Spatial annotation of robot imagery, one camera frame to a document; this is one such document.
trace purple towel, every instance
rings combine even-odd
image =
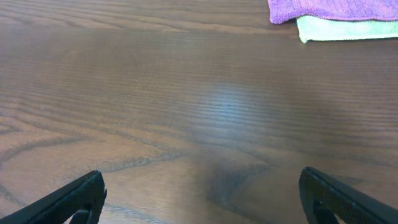
[[[303,15],[344,21],[398,20],[398,0],[268,0],[268,5],[273,24]]]

